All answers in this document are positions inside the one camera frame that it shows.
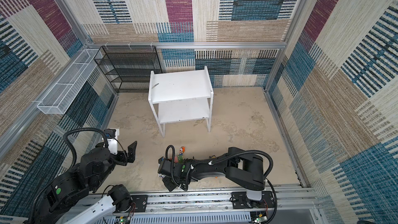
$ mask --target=lower shelf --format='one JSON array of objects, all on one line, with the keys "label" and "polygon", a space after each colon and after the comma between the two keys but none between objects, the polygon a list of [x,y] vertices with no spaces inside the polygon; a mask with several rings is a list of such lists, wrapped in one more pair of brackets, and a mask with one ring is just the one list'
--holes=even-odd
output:
[{"label": "lower shelf", "polygon": [[207,98],[159,103],[158,118],[161,124],[192,121],[209,116]]}]

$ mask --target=patterned carpet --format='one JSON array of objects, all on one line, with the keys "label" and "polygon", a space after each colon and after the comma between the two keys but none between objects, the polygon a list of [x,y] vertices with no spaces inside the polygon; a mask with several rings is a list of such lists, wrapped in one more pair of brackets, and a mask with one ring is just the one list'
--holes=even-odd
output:
[{"label": "patterned carpet", "polygon": [[398,0],[309,0],[270,88],[330,223],[398,223]]}]

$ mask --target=beige floor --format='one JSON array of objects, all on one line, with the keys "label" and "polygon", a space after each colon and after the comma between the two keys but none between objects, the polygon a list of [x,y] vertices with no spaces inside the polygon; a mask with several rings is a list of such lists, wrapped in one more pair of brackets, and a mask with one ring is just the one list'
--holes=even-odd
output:
[{"label": "beige floor", "polygon": [[[214,89],[211,132],[206,121],[186,121],[166,124],[162,138],[148,103],[147,93],[121,93],[109,123],[120,128],[119,141],[125,149],[138,141],[136,160],[126,167],[116,166],[98,192],[107,185],[124,184],[129,191],[166,190],[158,177],[158,159],[172,144],[176,152],[185,147],[185,158],[207,159],[228,151],[228,147],[267,152],[274,161],[269,175],[274,184],[298,183],[286,147],[273,120],[260,87],[232,87]],[[268,162],[264,158],[264,170]],[[205,178],[190,183],[189,187],[236,187],[225,177]]]}]

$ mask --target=mesh shelf tier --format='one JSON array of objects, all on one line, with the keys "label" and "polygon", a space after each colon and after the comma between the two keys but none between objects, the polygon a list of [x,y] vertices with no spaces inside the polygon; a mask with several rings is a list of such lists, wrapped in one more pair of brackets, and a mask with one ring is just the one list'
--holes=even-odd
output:
[{"label": "mesh shelf tier", "polygon": [[98,50],[86,49],[37,105],[44,114],[65,114],[96,67],[93,58]]},{"label": "mesh shelf tier", "polygon": [[117,93],[148,92],[150,72],[162,73],[152,46],[103,46],[95,62]]}]

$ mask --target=white mesh basket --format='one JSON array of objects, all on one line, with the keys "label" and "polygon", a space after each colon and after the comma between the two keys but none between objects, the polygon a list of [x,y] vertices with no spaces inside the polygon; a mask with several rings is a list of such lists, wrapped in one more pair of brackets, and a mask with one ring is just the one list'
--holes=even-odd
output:
[{"label": "white mesh basket", "polygon": [[37,105],[44,114],[65,114],[96,67],[96,49],[85,49]]}]

